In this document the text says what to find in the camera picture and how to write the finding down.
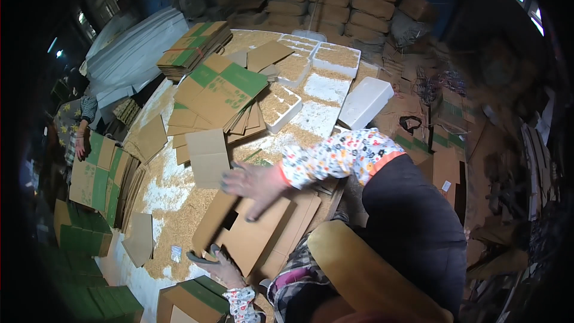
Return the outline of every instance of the hand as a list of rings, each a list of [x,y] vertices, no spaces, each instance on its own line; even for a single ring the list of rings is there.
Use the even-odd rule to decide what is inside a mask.
[[[245,162],[232,162],[231,165],[236,169],[223,174],[222,190],[255,201],[245,216],[247,222],[256,221],[290,187],[278,165],[264,167]]]
[[[219,264],[198,263],[194,262],[197,267],[208,271],[212,276],[219,277],[227,289],[244,288],[245,283],[239,269],[227,258],[221,251],[215,252],[215,257]]]
[[[84,148],[84,137],[76,136],[76,156],[81,161],[84,159],[84,154],[86,150]]]

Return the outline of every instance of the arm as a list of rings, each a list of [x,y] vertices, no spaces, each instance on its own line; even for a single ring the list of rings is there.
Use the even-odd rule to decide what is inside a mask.
[[[95,97],[83,96],[80,99],[80,111],[82,112],[82,121],[76,133],[76,155],[82,159],[85,153],[84,149],[84,135],[88,125],[94,121],[97,111],[97,100]]]
[[[229,258],[216,251],[215,256],[219,260],[218,264],[195,263],[199,268],[209,272],[212,276],[217,276],[229,287],[223,296],[229,301],[229,312],[233,315],[235,323],[259,323],[261,322],[259,312],[253,306],[255,290],[243,280],[239,269]]]
[[[272,167],[244,162],[223,175],[222,189],[229,194],[254,199],[246,219],[256,220],[281,193],[297,189],[328,176],[355,174],[365,185],[387,162],[405,154],[388,136],[377,129],[342,132],[311,148],[286,147],[283,160]]]

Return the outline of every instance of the black pants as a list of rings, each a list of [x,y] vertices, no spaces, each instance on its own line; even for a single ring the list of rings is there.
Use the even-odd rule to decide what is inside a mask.
[[[466,239],[450,203],[407,155],[380,169],[363,190],[369,219],[355,232],[441,307],[458,316]]]

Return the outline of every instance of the white paper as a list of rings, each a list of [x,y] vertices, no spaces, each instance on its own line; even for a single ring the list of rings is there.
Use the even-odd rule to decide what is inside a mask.
[[[442,190],[448,192],[449,188],[451,188],[451,183],[448,181],[444,181],[444,184],[442,185]]]

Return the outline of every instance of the pink cloth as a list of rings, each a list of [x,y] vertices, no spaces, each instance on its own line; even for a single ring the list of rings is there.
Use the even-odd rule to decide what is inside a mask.
[[[301,278],[309,276],[309,269],[300,268],[294,269],[290,272],[283,273],[275,280],[275,287],[277,289],[282,288],[286,284],[292,284],[293,282],[297,282]]]

